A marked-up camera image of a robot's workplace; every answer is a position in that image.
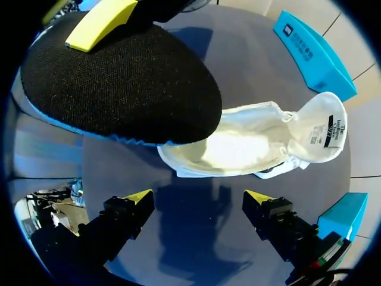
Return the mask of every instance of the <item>sock label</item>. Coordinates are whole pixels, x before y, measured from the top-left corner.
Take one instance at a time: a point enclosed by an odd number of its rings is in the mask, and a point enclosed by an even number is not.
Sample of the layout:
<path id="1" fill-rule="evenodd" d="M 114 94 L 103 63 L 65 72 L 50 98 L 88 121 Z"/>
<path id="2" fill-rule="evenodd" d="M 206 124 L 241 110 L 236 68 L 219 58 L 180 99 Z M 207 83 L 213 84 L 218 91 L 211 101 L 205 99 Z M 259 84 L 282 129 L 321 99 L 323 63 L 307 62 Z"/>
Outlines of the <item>sock label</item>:
<path id="1" fill-rule="evenodd" d="M 339 116 L 329 116 L 326 142 L 324 147 L 342 147 L 345 141 L 345 121 Z"/>

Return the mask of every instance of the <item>white label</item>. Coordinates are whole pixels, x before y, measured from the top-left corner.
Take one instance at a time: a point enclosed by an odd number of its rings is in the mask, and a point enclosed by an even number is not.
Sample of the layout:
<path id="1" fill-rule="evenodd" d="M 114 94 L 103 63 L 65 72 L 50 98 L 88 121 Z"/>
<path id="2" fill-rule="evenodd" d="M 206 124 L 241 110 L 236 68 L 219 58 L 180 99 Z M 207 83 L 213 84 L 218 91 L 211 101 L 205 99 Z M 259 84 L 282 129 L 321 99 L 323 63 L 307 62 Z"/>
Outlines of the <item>white label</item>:
<path id="1" fill-rule="evenodd" d="M 327 126 L 318 125 L 314 126 L 314 129 L 310 136 L 311 145 L 323 145 L 327 136 Z"/>
<path id="2" fill-rule="evenodd" d="M 345 120 L 341 116 L 329 116 L 324 147 L 342 148 L 345 142 L 345 129 Z"/>

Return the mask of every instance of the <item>screw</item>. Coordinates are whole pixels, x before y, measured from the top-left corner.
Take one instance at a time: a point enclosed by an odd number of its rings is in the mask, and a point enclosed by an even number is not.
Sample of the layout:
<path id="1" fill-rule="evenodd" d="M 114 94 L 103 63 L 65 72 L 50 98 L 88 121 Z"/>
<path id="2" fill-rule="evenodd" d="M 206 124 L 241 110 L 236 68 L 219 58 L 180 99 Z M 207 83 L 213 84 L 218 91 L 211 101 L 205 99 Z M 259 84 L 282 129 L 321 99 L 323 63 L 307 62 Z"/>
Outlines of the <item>screw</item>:
<path id="1" fill-rule="evenodd" d="M 303 239 L 303 236 L 302 236 L 302 234 L 300 233 L 300 232 L 297 232 L 296 234 L 295 234 L 295 239 L 296 240 L 302 240 Z"/>

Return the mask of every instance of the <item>blue round table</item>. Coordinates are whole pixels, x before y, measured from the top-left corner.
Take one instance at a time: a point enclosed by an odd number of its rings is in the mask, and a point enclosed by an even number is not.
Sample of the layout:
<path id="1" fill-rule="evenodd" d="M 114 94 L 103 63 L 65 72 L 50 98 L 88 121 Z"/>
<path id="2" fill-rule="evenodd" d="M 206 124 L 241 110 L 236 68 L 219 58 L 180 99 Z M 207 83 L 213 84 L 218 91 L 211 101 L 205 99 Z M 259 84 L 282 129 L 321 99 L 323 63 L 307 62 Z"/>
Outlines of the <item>blue round table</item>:
<path id="1" fill-rule="evenodd" d="M 223 108 L 275 101 L 297 111 L 309 90 L 274 23 L 244 10 L 208 5 L 162 26 L 193 49 L 214 75 Z M 110 271 L 146 286 L 284 285 L 293 269 L 261 241 L 242 211 L 245 189 L 284 196 L 309 223 L 349 191 L 348 140 L 333 161 L 273 179 L 177 178 L 156 148 L 84 137 L 83 189 L 90 219 L 113 195 L 154 190 L 156 210 Z"/>

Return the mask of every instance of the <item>white fabric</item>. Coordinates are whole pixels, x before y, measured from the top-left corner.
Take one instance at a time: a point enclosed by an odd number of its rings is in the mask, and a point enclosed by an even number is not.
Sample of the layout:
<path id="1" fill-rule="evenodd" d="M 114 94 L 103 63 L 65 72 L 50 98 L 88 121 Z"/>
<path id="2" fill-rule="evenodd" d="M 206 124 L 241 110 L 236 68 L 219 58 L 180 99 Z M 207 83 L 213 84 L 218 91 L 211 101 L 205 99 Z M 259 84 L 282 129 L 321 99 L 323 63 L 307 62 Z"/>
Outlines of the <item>white fabric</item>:
<path id="1" fill-rule="evenodd" d="M 272 101 L 223 110 L 207 139 L 161 146 L 158 152 L 179 177 L 246 175 L 292 157 L 300 163 L 332 160 L 343 149 L 346 131 L 343 104 L 335 94 L 323 92 L 296 113 L 282 111 Z"/>
<path id="2" fill-rule="evenodd" d="M 310 164 L 308 162 L 302 161 L 295 156 L 290 156 L 283 164 L 280 166 L 274 167 L 271 171 L 267 173 L 254 173 L 255 176 L 261 178 L 261 179 L 270 179 L 272 177 L 290 172 L 296 168 L 300 168 L 302 170 L 305 170 Z"/>

